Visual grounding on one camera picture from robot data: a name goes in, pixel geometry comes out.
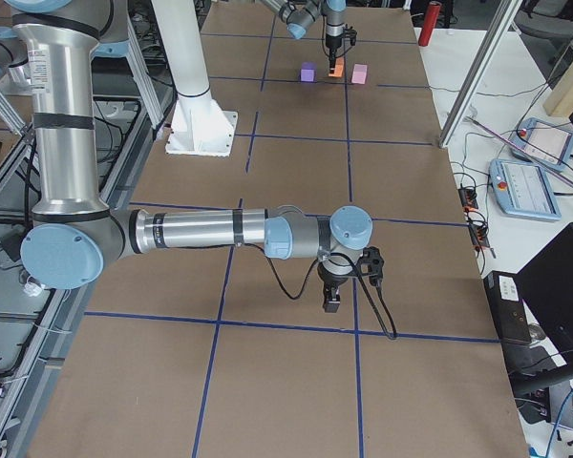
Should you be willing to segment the red cylinder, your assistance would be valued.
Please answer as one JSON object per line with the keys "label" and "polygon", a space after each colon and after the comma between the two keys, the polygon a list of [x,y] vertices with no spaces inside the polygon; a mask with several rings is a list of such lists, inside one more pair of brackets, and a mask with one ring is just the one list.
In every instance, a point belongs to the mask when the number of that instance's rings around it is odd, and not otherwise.
{"label": "red cylinder", "polygon": [[427,47],[429,45],[441,7],[442,4],[439,1],[429,2],[424,14],[424,22],[418,36],[419,47]]}

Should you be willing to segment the orange black connector strip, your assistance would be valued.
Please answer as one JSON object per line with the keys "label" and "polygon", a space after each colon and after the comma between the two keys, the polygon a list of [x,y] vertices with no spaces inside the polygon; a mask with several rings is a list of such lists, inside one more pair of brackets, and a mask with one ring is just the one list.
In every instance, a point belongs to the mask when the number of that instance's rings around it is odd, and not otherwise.
{"label": "orange black connector strip", "polygon": [[494,256],[494,248],[491,246],[488,237],[488,220],[478,208],[476,188],[474,186],[460,185],[457,191],[474,249],[478,254],[489,250],[491,255]]}

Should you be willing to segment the purple foam block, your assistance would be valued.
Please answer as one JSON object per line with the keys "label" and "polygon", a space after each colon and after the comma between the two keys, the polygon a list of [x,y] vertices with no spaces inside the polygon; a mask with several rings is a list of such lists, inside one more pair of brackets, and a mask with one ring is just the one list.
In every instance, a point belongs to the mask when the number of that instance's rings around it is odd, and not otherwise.
{"label": "purple foam block", "polygon": [[313,83],[316,79],[316,65],[313,62],[303,62],[300,68],[300,81]]}

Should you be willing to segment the far blue teach pendant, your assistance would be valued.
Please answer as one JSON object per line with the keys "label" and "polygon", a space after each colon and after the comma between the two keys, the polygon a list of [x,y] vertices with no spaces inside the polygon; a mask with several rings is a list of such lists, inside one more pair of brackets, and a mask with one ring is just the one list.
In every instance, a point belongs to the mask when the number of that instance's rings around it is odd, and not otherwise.
{"label": "far blue teach pendant", "polygon": [[525,119],[509,139],[557,172],[566,168],[573,150],[573,131],[536,117]]}

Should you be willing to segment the orange foam block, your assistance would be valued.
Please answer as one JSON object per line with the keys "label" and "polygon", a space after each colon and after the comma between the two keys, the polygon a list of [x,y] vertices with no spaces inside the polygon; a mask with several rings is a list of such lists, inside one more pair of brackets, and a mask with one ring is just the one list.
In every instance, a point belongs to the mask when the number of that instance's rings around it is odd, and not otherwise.
{"label": "orange foam block", "polygon": [[337,59],[335,62],[335,66],[329,70],[329,77],[332,78],[341,78],[344,73],[344,60]]}

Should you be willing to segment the pink foam block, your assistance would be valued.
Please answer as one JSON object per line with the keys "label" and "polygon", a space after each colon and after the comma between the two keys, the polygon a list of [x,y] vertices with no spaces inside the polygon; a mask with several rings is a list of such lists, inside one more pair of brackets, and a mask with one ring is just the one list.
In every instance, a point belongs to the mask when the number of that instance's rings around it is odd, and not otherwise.
{"label": "pink foam block", "polygon": [[354,64],[351,72],[351,83],[364,85],[367,81],[368,66],[365,64]]}

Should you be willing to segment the near blue teach pendant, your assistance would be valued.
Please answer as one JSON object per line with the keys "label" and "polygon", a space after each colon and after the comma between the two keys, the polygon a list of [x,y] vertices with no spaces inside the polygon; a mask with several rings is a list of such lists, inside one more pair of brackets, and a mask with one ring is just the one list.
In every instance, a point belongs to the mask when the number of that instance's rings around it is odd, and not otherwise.
{"label": "near blue teach pendant", "polygon": [[517,160],[493,159],[488,174],[495,199],[505,215],[545,221],[562,218],[541,166]]}

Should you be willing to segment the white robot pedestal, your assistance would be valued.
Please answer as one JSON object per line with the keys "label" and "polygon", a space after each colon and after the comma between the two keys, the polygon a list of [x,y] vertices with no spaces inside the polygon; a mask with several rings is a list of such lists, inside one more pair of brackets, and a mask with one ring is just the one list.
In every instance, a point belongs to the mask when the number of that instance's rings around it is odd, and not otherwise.
{"label": "white robot pedestal", "polygon": [[152,5],[177,93],[177,101],[179,96],[194,98],[206,94],[214,99],[194,3],[157,0]]}

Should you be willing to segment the black monitor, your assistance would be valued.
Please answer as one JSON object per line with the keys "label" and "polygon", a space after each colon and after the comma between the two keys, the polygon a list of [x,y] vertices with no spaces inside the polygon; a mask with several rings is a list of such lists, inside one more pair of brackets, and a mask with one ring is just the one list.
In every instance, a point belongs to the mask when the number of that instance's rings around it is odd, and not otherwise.
{"label": "black monitor", "polygon": [[512,380],[517,396],[573,379],[573,222],[550,240],[516,275],[520,296],[566,364]]}

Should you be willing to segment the white mounting plate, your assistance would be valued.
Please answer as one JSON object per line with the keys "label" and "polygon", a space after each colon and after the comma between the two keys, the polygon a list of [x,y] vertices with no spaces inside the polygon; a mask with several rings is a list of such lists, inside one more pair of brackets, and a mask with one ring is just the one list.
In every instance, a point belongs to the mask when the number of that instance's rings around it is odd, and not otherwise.
{"label": "white mounting plate", "polygon": [[224,111],[206,94],[179,96],[165,150],[171,155],[229,156],[238,113]]}

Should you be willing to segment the blue teach pendant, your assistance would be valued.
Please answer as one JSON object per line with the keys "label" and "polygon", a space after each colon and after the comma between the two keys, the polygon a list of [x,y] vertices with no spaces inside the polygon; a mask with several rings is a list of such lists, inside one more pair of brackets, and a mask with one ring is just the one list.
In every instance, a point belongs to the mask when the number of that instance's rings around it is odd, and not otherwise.
{"label": "blue teach pendant", "polygon": [[541,166],[517,160],[493,159],[488,174],[495,199],[505,215],[545,221],[562,218]]}
{"label": "blue teach pendant", "polygon": [[573,150],[573,131],[536,117],[525,119],[509,139],[557,172],[566,168]]}

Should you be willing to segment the black box with label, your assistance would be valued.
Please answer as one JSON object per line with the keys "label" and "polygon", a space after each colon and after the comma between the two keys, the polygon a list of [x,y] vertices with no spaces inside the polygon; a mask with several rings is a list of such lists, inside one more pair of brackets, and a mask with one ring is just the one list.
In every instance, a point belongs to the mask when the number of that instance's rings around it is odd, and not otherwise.
{"label": "black box with label", "polygon": [[508,344],[531,344],[523,300],[518,292],[514,275],[492,271],[483,282],[499,339]]}

